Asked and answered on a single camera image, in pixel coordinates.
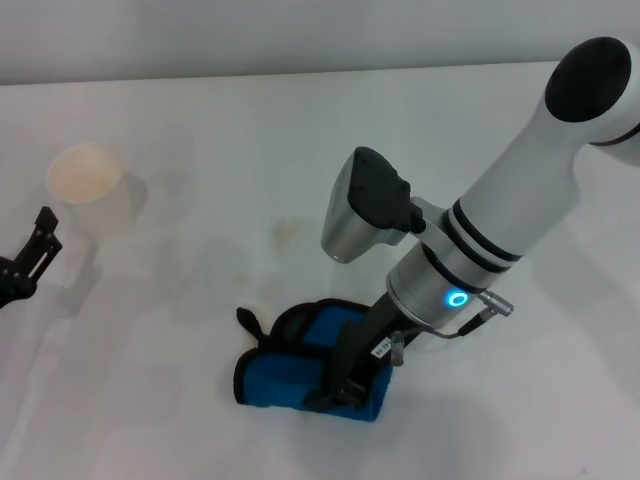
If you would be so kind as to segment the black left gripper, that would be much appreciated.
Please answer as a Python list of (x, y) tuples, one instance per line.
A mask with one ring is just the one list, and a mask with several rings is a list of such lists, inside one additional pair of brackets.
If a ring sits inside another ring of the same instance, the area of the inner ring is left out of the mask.
[(43, 206), (35, 220), (34, 231), (14, 260), (1, 258), (0, 308), (32, 297), (37, 283), (62, 244), (55, 235), (58, 218)]

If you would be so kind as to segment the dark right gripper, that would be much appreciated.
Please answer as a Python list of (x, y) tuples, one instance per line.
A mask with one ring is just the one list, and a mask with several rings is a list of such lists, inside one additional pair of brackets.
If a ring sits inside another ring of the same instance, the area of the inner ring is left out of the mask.
[(388, 294), (374, 303), (358, 325), (347, 320), (324, 364), (320, 386), (307, 395), (304, 405), (379, 409), (383, 402), (380, 371), (391, 364), (391, 335), (415, 327)]

